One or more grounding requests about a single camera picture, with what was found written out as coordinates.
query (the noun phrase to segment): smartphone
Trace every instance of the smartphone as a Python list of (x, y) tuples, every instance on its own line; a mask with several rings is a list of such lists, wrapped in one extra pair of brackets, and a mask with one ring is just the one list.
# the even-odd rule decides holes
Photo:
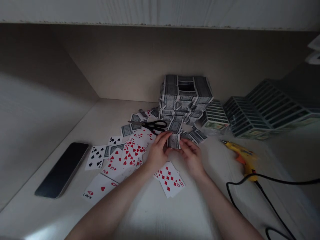
[(89, 145), (85, 143), (71, 143), (34, 194), (53, 199), (60, 197), (77, 172), (88, 148)]

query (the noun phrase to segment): cable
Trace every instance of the cable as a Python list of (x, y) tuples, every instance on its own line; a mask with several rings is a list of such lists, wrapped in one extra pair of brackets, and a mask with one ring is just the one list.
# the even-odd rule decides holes
[[(274, 181), (274, 182), (278, 182), (278, 183), (282, 183), (282, 184), (288, 184), (288, 185), (310, 185), (310, 184), (317, 184), (317, 183), (320, 183), (320, 178), (317, 178), (317, 179), (314, 179), (314, 180), (310, 180), (310, 181), (306, 181), (306, 182), (288, 182), (288, 181), (282, 181), (282, 180), (279, 180), (279, 179), (275, 179), (275, 178), (271, 178), (271, 177), (268, 177), (268, 176), (264, 176), (262, 174), (259, 174), (259, 173), (252, 173), (252, 174), (249, 174), (247, 176), (245, 176), (240, 182), (238, 183), (234, 183), (234, 182), (227, 182), (227, 191), (228, 191), (228, 194), (229, 194), (229, 197), (230, 197), (230, 200), (233, 204), (233, 206), (240, 212), (240, 210), (238, 209), (238, 207), (236, 206), (236, 204), (234, 203), (233, 201), (233, 198), (231, 196), (231, 192), (230, 192), (230, 189), (229, 189), (229, 184), (232, 184), (232, 185), (240, 185), (242, 183), (244, 183), (248, 178), (252, 177), (252, 176), (259, 176), (259, 177), (262, 177), (262, 178), (265, 178), (265, 179), (268, 179), (268, 180), (271, 180), (271, 181)], [(272, 205), (272, 203), (270, 202), (269, 198), (267, 197), (266, 193), (264, 192), (262, 186), (260, 185), (260, 183), (258, 181), (255, 181), (254, 182), (258, 188), (261, 190), (262, 194), (264, 195), (264, 197), (266, 198), (266, 200), (269, 202), (270, 206), (272, 207), (273, 211), (275, 212), (275, 214), (277, 215), (277, 217), (279, 218), (280, 222), (282, 223), (282, 225), (285, 227), (285, 229), (288, 231), (288, 233), (290, 234), (290, 236), (292, 237), (293, 240), (296, 240), (296, 238), (294, 237), (294, 235), (292, 234), (292, 232), (289, 230), (289, 228), (287, 227), (287, 225), (283, 222), (283, 220), (280, 218), (279, 214), (277, 213), (276, 209), (274, 208), (274, 206)], [(274, 228), (271, 228), (271, 227), (267, 227), (266, 228), (266, 235), (267, 235), (267, 238), (268, 240), (271, 240), (270, 236), (269, 236), (269, 231), (274, 231), (278, 234), (280, 234), (282, 237), (286, 238), (287, 240), (291, 240), (290, 238), (288, 238), (286, 235), (284, 235), (283, 233), (279, 232), (278, 230), (274, 229)]]

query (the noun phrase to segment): stacked cards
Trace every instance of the stacked cards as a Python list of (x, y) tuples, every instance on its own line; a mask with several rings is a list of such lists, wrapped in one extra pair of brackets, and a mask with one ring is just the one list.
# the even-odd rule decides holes
[(187, 133), (186, 131), (183, 131), (180, 136), (181, 138), (189, 139), (190, 141), (199, 144), (204, 142), (208, 137), (201, 132), (196, 126), (192, 126), (192, 131), (190, 133)]
[(186, 186), (180, 177), (179, 172), (170, 161), (166, 162), (159, 171), (154, 173), (153, 177), (160, 182), (167, 198), (173, 198)]
[(226, 113), (219, 100), (213, 100), (200, 118), (202, 127), (222, 130), (229, 125)]

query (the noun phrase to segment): spade card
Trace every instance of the spade card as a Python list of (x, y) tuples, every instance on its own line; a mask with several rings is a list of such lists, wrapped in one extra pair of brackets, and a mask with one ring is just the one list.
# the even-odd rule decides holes
[(166, 162), (157, 172), (157, 176), (167, 198), (174, 197), (185, 188), (184, 182), (171, 162)]
[(93, 146), (84, 170), (87, 171), (101, 168), (106, 149), (107, 145)]
[(107, 178), (102, 174), (98, 174), (86, 188), (86, 190), (82, 194), (82, 198), (92, 203), (93, 205), (96, 205), (117, 185), (118, 184), (110, 178)]
[(119, 143), (122, 143), (122, 136), (114, 136), (114, 137), (110, 137), (108, 145), (116, 145)]

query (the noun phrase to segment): white table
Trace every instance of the white table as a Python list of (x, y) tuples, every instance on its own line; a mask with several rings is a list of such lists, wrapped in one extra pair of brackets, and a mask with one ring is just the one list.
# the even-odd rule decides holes
[[(85, 159), (66, 192), (58, 199), (36, 197), (34, 192), (37, 187), (70, 143), (105, 144), (110, 136), (120, 135), (120, 127), (127, 124), (132, 113), (139, 108), (146, 110), (153, 106), (156, 103), (101, 99), (0, 213), (0, 236), (28, 240), (63, 239), (92, 207), (81, 195), (100, 170), (84, 171)], [(235, 139), (231, 134), (211, 136), (199, 146), (206, 171), (225, 195), (225, 183), (240, 181), (243, 175), (241, 164), (234, 160), (235, 154), (219, 141), (220, 138), (243, 145), (258, 154), (258, 172), (289, 180), (263, 142)], [(160, 183), (150, 178), (122, 220), (116, 239), (220, 239), (217, 226), (181, 156), (173, 153), (169, 160), (180, 171), (186, 188), (173, 199), (167, 199)], [(260, 183), (297, 239), (318, 236), (319, 221), (310, 213), (312, 209), (308, 209), (308, 204), (304, 204), (306, 200), (299, 188), (275, 185), (263, 179)], [(239, 209), (263, 236), (266, 225), (285, 233), (254, 184), (246, 182), (231, 187), (231, 191)]]

